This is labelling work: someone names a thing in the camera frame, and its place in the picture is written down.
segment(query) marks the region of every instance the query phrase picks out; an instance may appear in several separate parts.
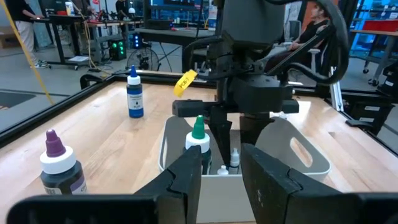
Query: desk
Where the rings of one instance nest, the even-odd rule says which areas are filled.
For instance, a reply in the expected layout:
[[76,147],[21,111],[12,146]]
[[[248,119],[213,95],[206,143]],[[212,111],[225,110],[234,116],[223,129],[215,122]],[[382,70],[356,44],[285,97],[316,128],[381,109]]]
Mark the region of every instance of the desk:
[[373,78],[369,81],[369,84],[373,84],[374,86],[377,86],[379,84],[379,77],[383,71],[384,68],[386,68],[389,64],[389,57],[392,52],[392,48],[394,47],[394,44],[397,40],[398,37],[398,32],[386,32],[386,31],[376,31],[376,30],[351,30],[351,33],[353,36],[351,36],[351,44],[352,41],[354,40],[354,36],[356,34],[373,34],[376,35],[375,41],[373,42],[373,46],[376,43],[377,39],[379,38],[380,35],[386,35],[388,36],[388,41],[387,41],[387,46],[384,51],[384,55],[382,56],[381,59],[372,57],[372,51],[373,51],[373,46],[370,50],[369,56],[365,58],[360,58],[360,59],[365,59],[365,70],[368,67],[369,62],[374,62],[378,63],[379,66],[377,67],[377,70],[373,76]]
[[[177,31],[172,31],[139,28],[136,29],[136,32],[140,33],[145,41],[182,45],[182,72],[186,72],[189,69],[185,68],[188,57],[184,55],[183,50],[188,44],[195,40],[197,34],[196,29],[185,30],[182,28]],[[214,34],[214,31],[199,30],[198,38],[211,37]]]
[[107,22],[107,23],[88,23],[88,27],[91,28],[93,32],[93,40],[94,42],[94,47],[95,47],[95,52],[94,52],[94,61],[95,62],[101,62],[101,49],[102,49],[102,43],[107,42],[109,40],[113,39],[123,39],[123,36],[121,34],[116,34],[116,35],[108,35],[108,36],[102,36],[101,28],[102,27],[112,27],[112,26],[124,26],[124,30],[126,31],[126,34],[129,33],[129,25],[138,25],[141,24],[142,21],[116,21],[116,22]]
[[[0,149],[0,222],[18,200],[44,194],[39,156],[45,132],[55,129],[74,148],[93,194],[132,194],[159,174],[157,160],[163,128],[177,97],[172,86],[144,84],[145,116],[131,119],[126,82],[96,88],[31,132]],[[184,99],[212,101],[216,90],[189,88]],[[394,192],[398,189],[398,158],[319,98],[299,97],[300,113],[289,121],[322,149],[331,161],[324,183],[342,192]],[[237,114],[229,116],[239,128]]]
[[60,57],[60,61],[59,62],[47,62],[47,63],[51,64],[51,65],[71,65],[71,66],[75,66],[75,70],[77,70],[78,66],[81,65],[81,63],[66,61],[67,59],[70,59],[70,58],[65,57],[63,54],[61,39],[60,39],[60,35],[58,33],[57,26],[58,25],[68,25],[69,26],[70,35],[71,35],[71,39],[72,39],[72,45],[74,48],[74,54],[75,54],[75,56],[79,56],[79,55],[81,55],[81,53],[80,53],[75,23],[83,22],[83,18],[81,18],[81,16],[50,15],[49,18],[31,19],[31,20],[34,22],[38,22],[38,23],[45,23],[45,24],[52,25],[52,29],[53,29],[54,37],[55,37],[55,43],[57,44],[57,50],[58,50],[58,55]]

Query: green-capped bottle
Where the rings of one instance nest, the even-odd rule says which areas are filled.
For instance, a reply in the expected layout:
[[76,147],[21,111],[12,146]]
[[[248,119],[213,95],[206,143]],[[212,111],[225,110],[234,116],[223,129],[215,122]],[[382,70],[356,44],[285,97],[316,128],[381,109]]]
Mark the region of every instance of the green-capped bottle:
[[210,150],[210,137],[205,132],[205,121],[203,116],[197,116],[197,120],[193,125],[192,132],[188,133],[185,138],[185,149],[188,150],[191,146],[200,146],[201,149],[201,166],[202,174],[210,174],[211,167],[211,150]]

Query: white cap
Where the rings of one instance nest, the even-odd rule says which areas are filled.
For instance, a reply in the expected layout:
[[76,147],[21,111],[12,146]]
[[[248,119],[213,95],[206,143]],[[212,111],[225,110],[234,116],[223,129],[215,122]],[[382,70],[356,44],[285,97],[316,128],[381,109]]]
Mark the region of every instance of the white cap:
[[205,133],[205,138],[195,139],[192,137],[192,132],[188,133],[185,138],[185,148],[189,149],[191,146],[200,146],[201,153],[205,153],[210,149],[210,137]]
[[58,157],[49,157],[46,152],[40,156],[43,171],[46,174],[60,174],[76,164],[76,157],[71,147],[65,146],[66,152]]
[[231,153],[231,163],[230,166],[231,167],[237,167],[239,166],[239,163],[241,162],[240,158],[239,158],[239,153],[238,153],[238,149],[234,148],[232,153]]
[[127,83],[129,85],[139,85],[141,84],[141,77],[137,75],[136,77],[128,76],[127,77]]
[[228,170],[226,169],[226,166],[222,165],[221,168],[218,169],[217,174],[218,174],[218,175],[228,175],[229,172],[228,172]]

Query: red drawer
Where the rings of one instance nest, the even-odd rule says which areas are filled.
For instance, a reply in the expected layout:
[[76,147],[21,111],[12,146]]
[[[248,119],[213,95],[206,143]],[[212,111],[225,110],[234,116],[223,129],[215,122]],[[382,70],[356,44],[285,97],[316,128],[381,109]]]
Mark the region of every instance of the red drawer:
[[398,20],[365,21],[363,30],[395,32],[398,29]]

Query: bottle label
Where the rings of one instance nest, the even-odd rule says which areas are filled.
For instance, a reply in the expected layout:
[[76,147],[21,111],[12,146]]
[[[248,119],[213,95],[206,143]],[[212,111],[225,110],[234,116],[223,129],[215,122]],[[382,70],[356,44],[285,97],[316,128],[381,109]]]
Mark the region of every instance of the bottle label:
[[142,93],[140,94],[127,94],[127,101],[130,110],[140,110],[143,108],[142,105]]
[[72,194],[87,193],[87,185],[85,182],[85,176],[82,175],[75,183],[71,184],[70,191],[72,191]]
[[[56,187],[46,187],[44,186],[44,190],[49,195],[61,195],[62,191],[60,188]],[[81,176],[75,183],[71,184],[70,192],[72,194],[87,194],[87,185],[85,182],[85,177]]]
[[44,187],[45,193],[49,195],[56,195],[56,194],[62,194],[61,189],[59,188],[52,188],[52,187]]

